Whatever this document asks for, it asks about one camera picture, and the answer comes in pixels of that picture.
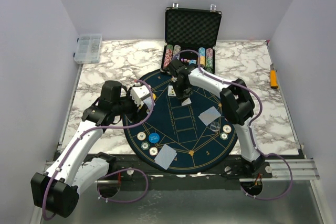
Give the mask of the blue playing card box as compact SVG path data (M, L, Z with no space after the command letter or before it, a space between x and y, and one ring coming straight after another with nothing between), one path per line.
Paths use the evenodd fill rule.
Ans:
M144 99L143 103L146 104L146 106L148 107L148 110L151 110L152 107L155 105L155 102L153 102L151 96L149 96L146 99Z

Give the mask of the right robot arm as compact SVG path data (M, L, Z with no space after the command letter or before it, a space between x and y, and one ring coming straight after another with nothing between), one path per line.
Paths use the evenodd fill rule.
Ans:
M243 163L242 173L249 178L260 172L264 158L256 144L256 134L251 123L255 104L242 79L228 81L208 73L195 64L184 65L172 60L168 71L173 76L172 86L181 105L191 104L192 87L199 87L220 98L224 118L237 133Z

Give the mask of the green poker chip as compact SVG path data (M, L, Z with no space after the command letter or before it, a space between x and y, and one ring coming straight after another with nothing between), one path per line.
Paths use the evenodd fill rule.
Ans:
M221 133L221 134L220 134L220 137L221 137L222 140L227 140L227 139L228 139L228 134L226 134L226 133Z

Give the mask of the green white chip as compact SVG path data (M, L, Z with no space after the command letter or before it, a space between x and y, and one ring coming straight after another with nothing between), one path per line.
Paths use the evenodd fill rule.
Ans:
M141 144L141 148L142 148L143 150L148 150L149 147L150 147L150 144L149 144L148 142L143 142L143 143Z

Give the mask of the playing card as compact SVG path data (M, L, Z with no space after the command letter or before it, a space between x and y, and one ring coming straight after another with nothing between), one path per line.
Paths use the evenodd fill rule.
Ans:
M204 125L208 126L220 116L221 116L220 112L214 106L212 106L206 111L202 112L198 116L198 118L202 121Z
M154 161L157 165L159 165L164 170L167 170L171 163L176 158L177 151L167 144L164 144L161 150L158 152Z

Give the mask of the clear dealer button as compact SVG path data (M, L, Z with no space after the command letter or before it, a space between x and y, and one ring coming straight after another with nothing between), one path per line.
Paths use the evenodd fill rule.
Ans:
M218 123L218 122L212 122L210 125L209 125L209 129L211 130L211 131L213 131L213 132L218 132L220 129L221 129L221 127L220 127L221 125Z

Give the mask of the eight of clubs card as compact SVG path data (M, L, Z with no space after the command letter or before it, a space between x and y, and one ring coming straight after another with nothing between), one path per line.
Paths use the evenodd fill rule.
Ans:
M175 97L176 96L173 86L168 86L167 94L170 97Z

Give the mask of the blue small blind button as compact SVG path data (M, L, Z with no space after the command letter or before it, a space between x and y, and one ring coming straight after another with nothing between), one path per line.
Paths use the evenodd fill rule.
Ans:
M151 133L151 134L149 134L148 139L149 139L150 143L155 144L155 143L158 143L160 141L160 136L157 133Z

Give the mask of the two of hearts card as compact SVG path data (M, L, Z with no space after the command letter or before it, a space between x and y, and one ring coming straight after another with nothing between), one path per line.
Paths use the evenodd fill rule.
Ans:
M185 99L182 103L181 103L181 105L182 106L186 106L186 105L189 105L189 104L191 104L192 102L191 102L191 100L190 100L190 98L187 98L187 99Z

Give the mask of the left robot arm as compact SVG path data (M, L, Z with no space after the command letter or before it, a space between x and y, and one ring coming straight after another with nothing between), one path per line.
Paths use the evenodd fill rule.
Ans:
M112 179L116 175L114 157L95 157L89 165L82 164L88 152L107 129L117 129L114 119L127 116L137 127L146 122L154 107L151 87L143 80L126 88L118 81L106 81L100 96L82 114L77 131L60 156L43 173L35 173L30 181L33 202L41 208L42 218L56 215L67 218L75 209L80 194L95 180Z

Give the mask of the yellow white poker chip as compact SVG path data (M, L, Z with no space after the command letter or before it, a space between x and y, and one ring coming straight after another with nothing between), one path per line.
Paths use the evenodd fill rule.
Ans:
M232 131L232 128L230 125L223 126L223 132L225 132L226 134L229 134L231 131Z

